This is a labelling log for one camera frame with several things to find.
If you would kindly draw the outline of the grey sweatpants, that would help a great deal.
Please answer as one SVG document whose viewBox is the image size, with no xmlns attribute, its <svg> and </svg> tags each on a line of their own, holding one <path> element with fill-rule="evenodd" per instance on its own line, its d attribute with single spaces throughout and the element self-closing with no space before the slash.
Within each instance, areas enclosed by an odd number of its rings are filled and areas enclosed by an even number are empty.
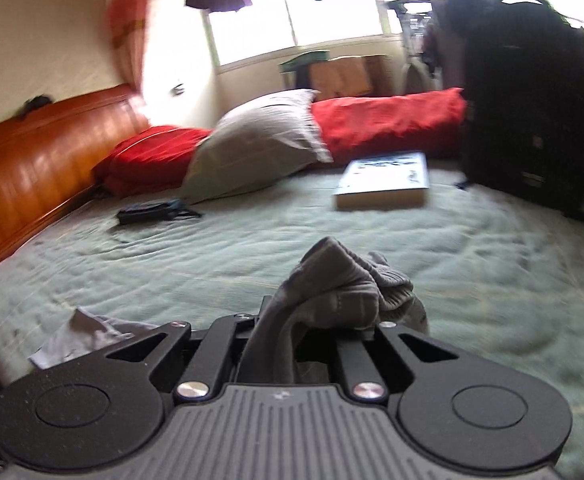
<svg viewBox="0 0 584 480">
<path fill-rule="evenodd" d="M 429 321 L 413 284 L 379 252 L 362 257 L 334 237 L 324 237 L 305 253 L 261 310 L 246 344 L 237 380 L 254 384 L 302 384 L 325 377 L 317 364 L 301 365 L 294 350 L 311 328 L 365 330 L 389 321 L 419 333 Z M 153 330 L 77 308 L 30 356 L 45 370 Z"/>
</svg>

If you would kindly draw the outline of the black folded umbrella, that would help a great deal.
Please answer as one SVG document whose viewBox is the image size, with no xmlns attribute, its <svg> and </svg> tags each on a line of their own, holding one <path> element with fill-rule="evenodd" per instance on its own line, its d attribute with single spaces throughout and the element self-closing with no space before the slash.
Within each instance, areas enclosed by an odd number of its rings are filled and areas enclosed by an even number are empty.
<svg viewBox="0 0 584 480">
<path fill-rule="evenodd" d="M 135 204 L 122 208 L 116 214 L 116 219 L 122 226 L 182 218 L 201 219 L 202 217 L 203 214 L 188 207 L 182 200 Z"/>
</svg>

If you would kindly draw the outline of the white blue paperback book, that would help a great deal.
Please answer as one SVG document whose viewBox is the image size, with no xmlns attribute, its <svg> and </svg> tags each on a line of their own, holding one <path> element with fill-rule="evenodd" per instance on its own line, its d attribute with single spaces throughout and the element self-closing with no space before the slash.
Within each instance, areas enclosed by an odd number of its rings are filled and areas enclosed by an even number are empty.
<svg viewBox="0 0 584 480">
<path fill-rule="evenodd" d="M 353 160 L 333 193 L 340 210 L 421 207 L 429 194 L 429 168 L 420 152 Z"/>
</svg>

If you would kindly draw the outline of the grey-green plaid pillow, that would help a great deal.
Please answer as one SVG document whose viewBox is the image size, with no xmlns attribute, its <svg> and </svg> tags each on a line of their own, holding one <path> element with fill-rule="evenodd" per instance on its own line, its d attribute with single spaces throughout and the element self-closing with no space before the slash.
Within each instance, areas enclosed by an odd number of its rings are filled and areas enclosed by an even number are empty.
<svg viewBox="0 0 584 480">
<path fill-rule="evenodd" d="M 189 204 L 252 192 L 333 157 L 311 114 L 318 92 L 260 96 L 223 116 L 197 144 L 180 196 Z"/>
</svg>

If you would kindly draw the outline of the red duvet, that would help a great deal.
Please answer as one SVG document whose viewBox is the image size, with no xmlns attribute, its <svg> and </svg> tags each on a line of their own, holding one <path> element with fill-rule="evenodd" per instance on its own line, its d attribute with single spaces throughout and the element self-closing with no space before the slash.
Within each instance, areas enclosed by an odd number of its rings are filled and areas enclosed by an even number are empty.
<svg viewBox="0 0 584 480">
<path fill-rule="evenodd" d="M 311 104 L 335 166 L 392 152 L 456 158 L 466 102 L 459 88 L 407 96 L 342 96 Z M 92 169 L 94 182 L 118 197 L 181 185 L 196 147 L 211 130 L 154 126 L 118 143 Z"/>
</svg>

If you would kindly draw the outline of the orange wooden headboard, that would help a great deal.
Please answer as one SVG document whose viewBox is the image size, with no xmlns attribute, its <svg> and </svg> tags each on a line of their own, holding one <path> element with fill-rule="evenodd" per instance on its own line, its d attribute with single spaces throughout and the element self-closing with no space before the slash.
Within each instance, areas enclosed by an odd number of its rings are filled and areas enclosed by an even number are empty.
<svg viewBox="0 0 584 480">
<path fill-rule="evenodd" d="M 0 263 L 94 194 L 91 170 L 149 127 L 126 84 L 0 123 Z"/>
</svg>

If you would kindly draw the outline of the cardboard box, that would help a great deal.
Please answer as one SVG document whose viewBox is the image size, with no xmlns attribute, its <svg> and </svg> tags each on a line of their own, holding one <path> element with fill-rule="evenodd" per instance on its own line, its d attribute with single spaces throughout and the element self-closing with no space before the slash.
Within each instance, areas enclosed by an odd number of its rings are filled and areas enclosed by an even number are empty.
<svg viewBox="0 0 584 480">
<path fill-rule="evenodd" d="M 393 63 L 389 56 L 341 56 L 309 67 L 311 88 L 317 100 L 343 96 L 383 98 L 396 93 Z"/>
</svg>

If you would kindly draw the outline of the green stool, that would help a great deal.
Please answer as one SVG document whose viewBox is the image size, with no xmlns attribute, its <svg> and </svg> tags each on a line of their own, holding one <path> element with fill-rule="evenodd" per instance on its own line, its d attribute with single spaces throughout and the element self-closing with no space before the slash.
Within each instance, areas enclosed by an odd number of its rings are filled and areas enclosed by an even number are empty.
<svg viewBox="0 0 584 480">
<path fill-rule="evenodd" d="M 330 59 L 328 50 L 308 51 L 296 55 L 279 65 L 284 88 L 291 89 L 310 89 L 311 81 L 309 70 L 310 66 L 317 63 L 327 62 Z"/>
</svg>

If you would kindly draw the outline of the black backpack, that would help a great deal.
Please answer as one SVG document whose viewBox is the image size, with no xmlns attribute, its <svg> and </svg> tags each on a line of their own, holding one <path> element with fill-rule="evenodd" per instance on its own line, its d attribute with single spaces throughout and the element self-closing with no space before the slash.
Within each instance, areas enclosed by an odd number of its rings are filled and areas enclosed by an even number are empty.
<svg viewBox="0 0 584 480">
<path fill-rule="evenodd" d="M 546 0 L 444 10 L 464 41 L 464 183 L 584 222 L 584 29 Z"/>
</svg>

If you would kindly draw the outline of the orange curtain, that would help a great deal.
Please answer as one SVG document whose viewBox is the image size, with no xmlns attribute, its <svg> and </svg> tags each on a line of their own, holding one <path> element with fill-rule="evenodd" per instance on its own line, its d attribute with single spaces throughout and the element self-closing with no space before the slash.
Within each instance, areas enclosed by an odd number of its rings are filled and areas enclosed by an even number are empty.
<svg viewBox="0 0 584 480">
<path fill-rule="evenodd" d="M 106 0 L 106 21 L 117 72 L 140 92 L 150 0 Z"/>
</svg>

